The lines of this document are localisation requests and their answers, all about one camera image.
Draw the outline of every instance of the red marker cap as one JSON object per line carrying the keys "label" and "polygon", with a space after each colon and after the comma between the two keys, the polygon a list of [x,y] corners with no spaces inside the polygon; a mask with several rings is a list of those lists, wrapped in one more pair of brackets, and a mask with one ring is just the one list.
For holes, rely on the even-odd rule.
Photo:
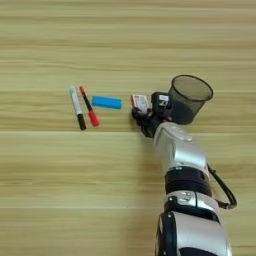
{"label": "red marker cap", "polygon": [[100,122],[95,114],[95,112],[93,110],[89,111],[88,113],[90,120],[91,120],[91,124],[96,127],[100,125]]}

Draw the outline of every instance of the marker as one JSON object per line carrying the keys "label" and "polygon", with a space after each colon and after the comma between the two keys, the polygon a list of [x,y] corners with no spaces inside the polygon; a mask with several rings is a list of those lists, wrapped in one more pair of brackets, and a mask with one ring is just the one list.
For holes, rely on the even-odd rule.
{"label": "marker", "polygon": [[80,126],[81,130],[85,130],[86,129],[86,125],[85,125],[85,121],[84,121],[84,115],[83,115],[83,111],[82,108],[80,106],[79,103],[79,99],[76,93],[76,88],[74,86],[70,87],[70,94],[71,94],[71,98],[74,104],[74,108],[75,108],[75,112],[77,115],[77,120]]}
{"label": "marker", "polygon": [[86,104],[86,106],[87,106],[87,108],[88,108],[88,111],[89,111],[88,115],[89,115],[89,117],[90,117],[91,124],[92,124],[94,127],[99,126],[99,125],[100,125],[100,122],[99,122],[99,120],[98,120],[98,118],[97,118],[97,116],[96,116],[96,113],[94,112],[94,110],[93,110],[93,108],[92,108],[92,106],[91,106],[91,104],[90,104],[90,101],[88,100],[88,98],[87,98],[87,96],[86,96],[84,87],[83,87],[83,86],[80,86],[79,89],[80,89],[80,92],[81,92],[81,94],[82,94],[82,96],[83,96],[83,98],[84,98],[84,102],[85,102],[85,104]]}

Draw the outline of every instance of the small white object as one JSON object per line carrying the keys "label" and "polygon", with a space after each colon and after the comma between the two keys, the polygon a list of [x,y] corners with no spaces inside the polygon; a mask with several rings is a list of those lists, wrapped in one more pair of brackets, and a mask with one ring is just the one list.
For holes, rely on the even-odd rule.
{"label": "small white object", "polygon": [[159,99],[160,99],[160,100],[164,100],[164,101],[169,101],[169,96],[160,95],[160,96],[159,96]]}
{"label": "small white object", "polygon": [[149,103],[146,95],[133,94],[132,103],[133,107],[138,108],[143,114],[147,114]]}

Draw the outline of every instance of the white marker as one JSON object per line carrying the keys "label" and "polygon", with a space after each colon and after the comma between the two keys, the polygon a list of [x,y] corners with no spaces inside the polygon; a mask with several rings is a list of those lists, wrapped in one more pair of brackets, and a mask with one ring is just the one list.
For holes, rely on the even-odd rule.
{"label": "white marker", "polygon": [[71,98],[74,104],[74,108],[75,108],[75,112],[77,115],[77,119],[78,119],[78,123],[80,125],[80,129],[81,130],[85,130],[86,129],[86,125],[85,125],[85,121],[84,121],[84,115],[83,115],[83,111],[82,108],[80,106],[80,102],[76,93],[76,88],[74,86],[70,87],[70,94],[71,94]]}

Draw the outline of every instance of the table surface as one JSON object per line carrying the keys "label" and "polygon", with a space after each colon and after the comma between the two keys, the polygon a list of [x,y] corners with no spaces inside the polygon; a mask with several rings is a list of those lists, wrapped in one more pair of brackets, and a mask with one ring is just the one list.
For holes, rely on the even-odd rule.
{"label": "table surface", "polygon": [[[129,97],[179,74],[215,91],[184,129],[237,195],[234,255],[255,255],[255,1],[0,0],[0,32],[0,255],[153,255],[164,178]],[[81,132],[70,85],[123,109]]]}

